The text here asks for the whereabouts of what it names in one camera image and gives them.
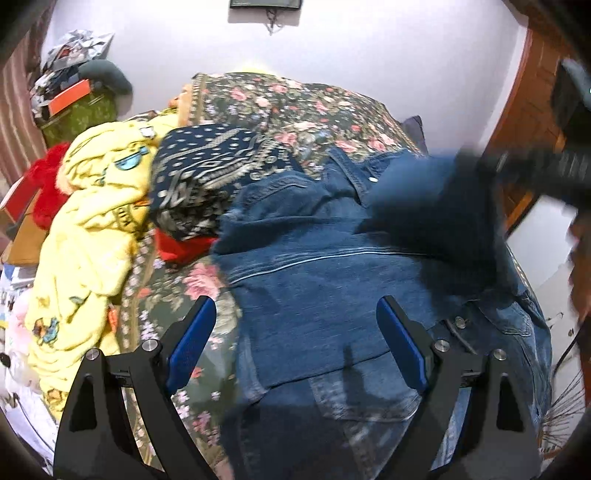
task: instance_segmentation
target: floral bedspread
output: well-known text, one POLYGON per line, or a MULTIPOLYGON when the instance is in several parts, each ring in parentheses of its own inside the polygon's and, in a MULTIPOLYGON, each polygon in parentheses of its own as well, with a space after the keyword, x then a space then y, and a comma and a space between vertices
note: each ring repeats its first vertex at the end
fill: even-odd
POLYGON ((421 155, 384 104, 340 87, 273 75, 196 74, 189 122, 228 123, 269 135, 291 147, 316 179, 331 145, 353 161, 401 149, 421 155))
MULTIPOLYGON (((173 395, 173 403, 208 464, 219 478, 229 480, 232 471, 219 444, 219 425, 234 398, 233 351, 241 313, 209 257, 182 267, 166 264, 157 255, 154 230, 148 230, 139 243, 139 253, 123 290, 118 341, 121 351, 129 352, 144 340, 160 338, 173 322, 185 317, 201 295, 216 303, 216 326, 189 383, 173 395)), ((135 395, 132 390, 125 394, 144 463, 159 468, 135 395)))
MULTIPOLYGON (((193 124, 229 123, 273 136, 293 149, 304 171, 314 178, 320 177, 324 151, 333 144, 354 161, 403 148, 420 154, 383 104, 335 86, 271 75, 197 74, 190 115, 193 124)), ((241 313, 209 257, 183 267, 165 264, 149 230, 139 243, 124 287, 118 341, 122 352, 128 352, 145 339, 160 337, 202 294, 216 302, 216 327, 189 384, 173 396, 173 402, 209 465, 226 480, 232 478, 232 470, 219 444, 219 427, 235 395, 233 351, 241 313)), ((144 462, 159 468, 133 392, 126 394, 144 462)))

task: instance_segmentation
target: screw head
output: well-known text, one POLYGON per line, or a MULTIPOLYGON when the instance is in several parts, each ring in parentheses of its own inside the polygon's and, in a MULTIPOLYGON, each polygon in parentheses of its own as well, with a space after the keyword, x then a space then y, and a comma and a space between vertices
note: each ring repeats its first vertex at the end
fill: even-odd
POLYGON ((146 350, 146 352, 156 350, 157 346, 158 340, 154 340, 153 338, 151 338, 150 340, 146 340, 144 343, 142 343, 142 348, 146 350))
POLYGON ((86 358, 88 360, 94 360, 95 358, 97 358, 99 356, 100 352, 98 350, 98 348, 91 348, 90 350, 88 350, 86 352, 86 358))
POLYGON ((497 360, 507 360, 507 354, 505 353, 504 350, 501 350, 500 348, 494 350, 492 352, 492 355, 497 359, 497 360))
POLYGON ((449 342, 447 340, 438 340, 435 342, 435 350, 447 352, 449 350, 449 342))
POLYGON ((466 328, 466 321, 462 317, 456 317, 456 327, 463 330, 466 328))

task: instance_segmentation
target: gray pillow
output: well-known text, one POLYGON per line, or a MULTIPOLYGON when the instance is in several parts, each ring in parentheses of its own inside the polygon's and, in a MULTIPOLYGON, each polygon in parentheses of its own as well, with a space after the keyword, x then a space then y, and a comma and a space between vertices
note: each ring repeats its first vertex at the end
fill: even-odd
POLYGON ((423 133, 423 122, 420 116, 415 115, 407 118, 402 122, 402 130, 404 130, 404 133, 410 137, 421 152, 425 155, 429 154, 427 144, 425 143, 425 135, 423 133))

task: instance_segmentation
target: blue gripper pad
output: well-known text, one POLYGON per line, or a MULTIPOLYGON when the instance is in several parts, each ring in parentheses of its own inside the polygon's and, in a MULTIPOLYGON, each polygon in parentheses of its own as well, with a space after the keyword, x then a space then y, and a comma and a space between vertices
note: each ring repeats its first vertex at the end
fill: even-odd
POLYGON ((375 312, 378 327, 396 360, 404 381, 410 388, 422 394, 428 387, 426 359, 402 324, 402 321, 410 322, 410 320, 402 308, 397 303, 394 302, 394 304, 393 306, 388 303, 386 297, 378 300, 375 312), (399 310, 398 314, 394 311, 395 308, 399 310))
POLYGON ((189 314, 183 320, 183 322, 189 321, 191 324, 168 360, 166 390, 171 395, 189 383, 195 365, 216 324, 216 304, 209 297, 206 297, 198 311, 193 311, 194 308, 199 307, 198 303, 201 299, 202 297, 197 300, 196 305, 189 311, 189 314, 193 316, 192 321, 191 318, 187 318, 189 314))

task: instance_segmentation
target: red cloth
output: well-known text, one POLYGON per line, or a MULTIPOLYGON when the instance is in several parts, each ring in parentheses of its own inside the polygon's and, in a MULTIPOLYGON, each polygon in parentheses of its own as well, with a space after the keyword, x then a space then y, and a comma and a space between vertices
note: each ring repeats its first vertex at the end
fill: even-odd
POLYGON ((26 176, 41 189, 33 207, 33 221, 43 230, 49 230, 57 212, 68 199, 68 195, 56 188, 56 176, 69 147, 69 143, 51 147, 47 150, 45 158, 37 160, 26 173, 26 176))
POLYGON ((217 237, 214 236, 196 236, 190 240, 179 242, 159 228, 156 229, 156 247, 160 258, 165 262, 189 263, 209 252, 209 248, 216 240, 217 237))

